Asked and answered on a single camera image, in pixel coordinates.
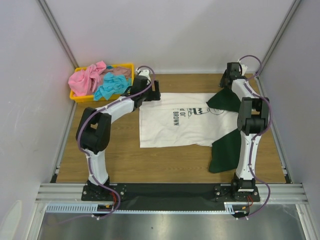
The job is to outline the cyan t-shirt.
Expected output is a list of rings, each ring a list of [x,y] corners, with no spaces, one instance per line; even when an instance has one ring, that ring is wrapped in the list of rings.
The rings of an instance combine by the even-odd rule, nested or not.
[[[112,95],[121,95],[132,85],[132,79],[125,75],[114,75],[108,72],[104,77],[102,84],[96,89],[93,100],[99,101],[101,98],[109,100]]]

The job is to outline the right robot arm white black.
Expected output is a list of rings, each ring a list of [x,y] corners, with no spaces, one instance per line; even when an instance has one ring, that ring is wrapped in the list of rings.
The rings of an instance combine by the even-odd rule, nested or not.
[[[239,162],[231,181],[230,198],[236,202],[259,201],[255,173],[258,146],[270,127],[269,100],[260,96],[249,84],[240,62],[228,62],[220,86],[228,88],[240,100],[237,129],[241,147]]]

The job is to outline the mauve t-shirt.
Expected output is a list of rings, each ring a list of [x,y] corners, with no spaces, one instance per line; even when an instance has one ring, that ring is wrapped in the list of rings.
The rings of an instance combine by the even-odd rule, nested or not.
[[[102,76],[106,75],[107,73],[112,73],[114,76],[123,75],[126,79],[131,79],[132,70],[128,67],[123,66],[107,66],[107,68],[102,72]]]

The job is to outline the white green raglan t-shirt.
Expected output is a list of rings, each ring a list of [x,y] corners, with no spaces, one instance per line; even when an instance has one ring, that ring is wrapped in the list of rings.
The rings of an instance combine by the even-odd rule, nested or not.
[[[210,147],[209,172],[234,170],[241,150],[237,128],[240,104],[228,89],[218,93],[162,93],[159,101],[144,102],[139,108],[139,145]]]

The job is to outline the left aluminium frame post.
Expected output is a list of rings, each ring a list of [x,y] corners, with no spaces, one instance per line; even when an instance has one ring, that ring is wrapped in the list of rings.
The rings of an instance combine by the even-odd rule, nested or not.
[[[57,38],[60,46],[62,47],[66,57],[68,58],[69,62],[73,66],[74,69],[78,68],[78,62],[76,58],[74,57],[74,54],[53,14],[53,12],[50,9],[50,6],[48,5],[46,0],[36,0],[36,3],[38,4],[40,10],[42,11],[45,19],[47,20],[50,28],[52,29],[55,37]]]

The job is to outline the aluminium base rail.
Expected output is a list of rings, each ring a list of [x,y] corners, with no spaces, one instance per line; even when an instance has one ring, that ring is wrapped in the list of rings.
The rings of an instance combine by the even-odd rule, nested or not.
[[[81,200],[84,183],[43,183],[36,200],[40,202],[78,202]],[[269,204],[307,204],[308,198],[301,183],[270,183]]]

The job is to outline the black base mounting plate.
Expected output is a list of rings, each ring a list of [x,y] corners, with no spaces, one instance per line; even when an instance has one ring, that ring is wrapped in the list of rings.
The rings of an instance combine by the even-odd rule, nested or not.
[[[210,202],[258,203],[259,200],[235,201],[230,198],[231,185],[221,183],[114,183],[108,186],[120,196],[119,203],[129,206],[184,206],[204,205]]]

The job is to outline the right aluminium frame post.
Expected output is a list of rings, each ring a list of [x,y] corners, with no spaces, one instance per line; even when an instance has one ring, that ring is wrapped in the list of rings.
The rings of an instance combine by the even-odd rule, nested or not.
[[[289,10],[287,11],[283,21],[281,22],[279,29],[277,30],[263,60],[261,61],[261,67],[258,70],[258,73],[261,74],[265,66],[267,65],[268,61],[270,60],[273,52],[275,51],[278,43],[280,42],[283,34],[285,33],[289,23],[291,22],[292,18],[294,17],[295,13],[297,12],[298,8],[300,7],[302,0],[293,0],[292,4],[290,5]]]

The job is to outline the aluminium frame post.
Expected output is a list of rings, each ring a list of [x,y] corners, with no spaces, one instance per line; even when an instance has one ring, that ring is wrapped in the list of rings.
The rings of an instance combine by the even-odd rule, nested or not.
[[[261,61],[261,67],[258,70],[258,73],[261,74],[265,66],[267,65],[268,61],[270,60],[273,52],[275,51],[278,43],[280,42],[283,34],[285,33],[289,23],[291,22],[292,18],[294,17],[295,13],[297,12],[298,8],[300,7],[302,0],[293,0],[292,4],[290,5],[289,10],[287,11],[283,21],[281,22],[279,29],[277,30],[263,60]]]
[[[60,46],[62,47],[66,57],[68,58],[69,62],[73,66],[74,69],[78,68],[78,62],[76,58],[74,57],[74,54],[53,14],[53,12],[50,9],[50,6],[48,5],[46,0],[36,0],[36,3],[38,4],[40,10],[42,11],[45,19],[47,20],[50,28],[52,29],[55,37],[57,38]]]

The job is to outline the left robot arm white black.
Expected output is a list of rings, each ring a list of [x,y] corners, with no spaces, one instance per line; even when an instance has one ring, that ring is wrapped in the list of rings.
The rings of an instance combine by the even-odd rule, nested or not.
[[[105,157],[111,138],[112,123],[134,112],[143,102],[160,99],[159,81],[138,75],[133,84],[115,101],[99,108],[85,108],[76,132],[77,145],[85,154],[89,172],[83,188],[83,199],[92,195],[99,200],[105,200],[112,191]]]

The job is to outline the pink t-shirt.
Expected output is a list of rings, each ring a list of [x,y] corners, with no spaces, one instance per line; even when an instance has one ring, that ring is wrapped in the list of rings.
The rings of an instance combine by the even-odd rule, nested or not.
[[[85,70],[74,72],[68,79],[68,85],[76,97],[92,95],[100,85],[101,74],[106,70],[104,61],[91,64]]]

